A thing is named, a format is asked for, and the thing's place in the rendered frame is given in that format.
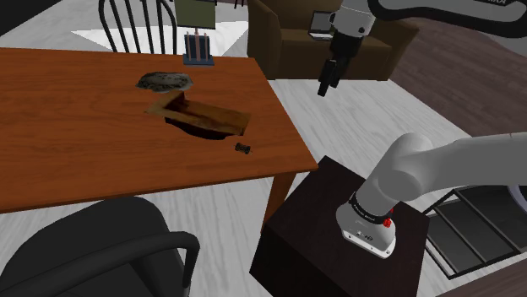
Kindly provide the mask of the black metal rack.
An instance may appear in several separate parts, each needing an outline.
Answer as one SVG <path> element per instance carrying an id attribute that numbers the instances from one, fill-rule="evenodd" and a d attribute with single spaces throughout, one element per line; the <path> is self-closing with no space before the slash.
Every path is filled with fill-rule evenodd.
<path id="1" fill-rule="evenodd" d="M 527 186 L 454 188 L 424 214 L 426 251 L 449 280 L 527 252 Z"/>

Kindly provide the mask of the brown wooden table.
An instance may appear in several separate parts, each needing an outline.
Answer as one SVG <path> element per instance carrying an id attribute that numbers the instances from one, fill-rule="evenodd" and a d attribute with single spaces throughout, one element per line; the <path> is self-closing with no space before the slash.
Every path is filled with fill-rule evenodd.
<path id="1" fill-rule="evenodd" d="M 187 135 L 147 113 L 149 72 L 187 73 L 190 100 L 251 114 L 238 138 Z M 318 167 L 252 58 L 0 48 L 0 213 L 269 177 L 266 214 Z"/>

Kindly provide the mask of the brown sofa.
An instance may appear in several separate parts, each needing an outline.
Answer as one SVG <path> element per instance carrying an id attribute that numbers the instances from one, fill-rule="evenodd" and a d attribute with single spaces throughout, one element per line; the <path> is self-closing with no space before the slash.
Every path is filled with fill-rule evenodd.
<path id="1" fill-rule="evenodd" d="M 334 12 L 343 0 L 247 0 L 247 55 L 268 79 L 316 79 L 330 42 L 314 40 L 308 30 L 315 11 Z M 343 79 L 389 79 L 419 28 L 409 21 L 375 21 Z"/>

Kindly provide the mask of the black spindle-back chair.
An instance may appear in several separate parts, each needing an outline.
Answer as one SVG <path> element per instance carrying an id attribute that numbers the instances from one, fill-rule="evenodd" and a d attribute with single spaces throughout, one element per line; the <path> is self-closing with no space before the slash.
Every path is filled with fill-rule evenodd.
<path id="1" fill-rule="evenodd" d="M 99 21 L 114 52 L 177 54 L 172 0 L 97 0 Z"/>

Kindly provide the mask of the dark robot stand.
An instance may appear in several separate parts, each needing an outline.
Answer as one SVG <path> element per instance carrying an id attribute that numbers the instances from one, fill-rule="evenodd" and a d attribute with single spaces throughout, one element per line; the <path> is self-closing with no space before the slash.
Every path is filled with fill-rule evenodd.
<path id="1" fill-rule="evenodd" d="M 361 249 L 335 212 L 362 182 L 325 156 L 266 222 L 250 273 L 272 297 L 416 297 L 429 218 L 400 202 L 393 254 Z"/>

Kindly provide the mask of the green board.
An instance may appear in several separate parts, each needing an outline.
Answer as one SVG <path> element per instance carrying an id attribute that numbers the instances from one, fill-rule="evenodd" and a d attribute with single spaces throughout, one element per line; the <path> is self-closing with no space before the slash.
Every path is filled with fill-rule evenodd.
<path id="1" fill-rule="evenodd" d="M 215 0 L 173 0 L 173 2 L 178 26 L 215 29 Z"/>

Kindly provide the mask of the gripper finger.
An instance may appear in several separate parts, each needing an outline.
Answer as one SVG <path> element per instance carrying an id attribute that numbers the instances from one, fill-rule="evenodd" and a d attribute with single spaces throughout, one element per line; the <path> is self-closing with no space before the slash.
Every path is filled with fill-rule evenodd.
<path id="1" fill-rule="evenodd" d="M 333 59 L 327 59 L 323 65 L 323 69 L 320 73 L 318 82 L 320 83 L 318 88 L 318 95 L 324 97 L 333 79 L 334 70 L 336 69 L 336 61 Z"/>
<path id="2" fill-rule="evenodd" d="M 334 71 L 330 79 L 330 87 L 336 88 L 338 86 L 340 79 L 345 74 L 348 65 L 348 61 L 340 61 L 335 65 Z"/>

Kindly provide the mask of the brown wooden tray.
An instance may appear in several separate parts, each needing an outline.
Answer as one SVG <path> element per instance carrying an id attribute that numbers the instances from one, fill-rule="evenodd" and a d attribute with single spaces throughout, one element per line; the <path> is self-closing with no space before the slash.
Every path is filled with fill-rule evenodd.
<path id="1" fill-rule="evenodd" d="M 208 140 L 243 136 L 251 118 L 246 112 L 188 100 L 185 92 L 177 89 L 163 94 L 145 113 L 161 116 L 165 123 Z"/>

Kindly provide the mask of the blue stand with rods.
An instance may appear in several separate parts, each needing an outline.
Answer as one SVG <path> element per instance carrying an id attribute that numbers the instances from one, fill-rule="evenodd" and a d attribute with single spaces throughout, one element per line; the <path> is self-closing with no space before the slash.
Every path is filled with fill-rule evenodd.
<path id="1" fill-rule="evenodd" d="M 189 34 L 184 37 L 185 52 L 182 54 L 183 64 L 187 66 L 214 66 L 215 61 L 210 51 L 210 41 L 207 34 Z"/>

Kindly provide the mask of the grey flat stone dish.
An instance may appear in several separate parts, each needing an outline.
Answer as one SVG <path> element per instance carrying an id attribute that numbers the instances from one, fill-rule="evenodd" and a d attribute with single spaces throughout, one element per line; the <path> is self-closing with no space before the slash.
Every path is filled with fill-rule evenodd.
<path id="1" fill-rule="evenodd" d="M 193 86 L 193 81 L 185 73 L 153 72 L 146 73 L 136 83 L 140 89 L 149 89 L 155 93 L 168 93 L 171 90 L 187 90 Z"/>

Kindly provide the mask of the black office chair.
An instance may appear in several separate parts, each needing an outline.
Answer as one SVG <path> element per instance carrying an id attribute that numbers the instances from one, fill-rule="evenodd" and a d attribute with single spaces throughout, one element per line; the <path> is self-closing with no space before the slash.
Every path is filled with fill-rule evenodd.
<path id="1" fill-rule="evenodd" d="M 152 202 L 108 199 L 24 242 L 0 273 L 0 297 L 190 297 L 199 249 Z"/>

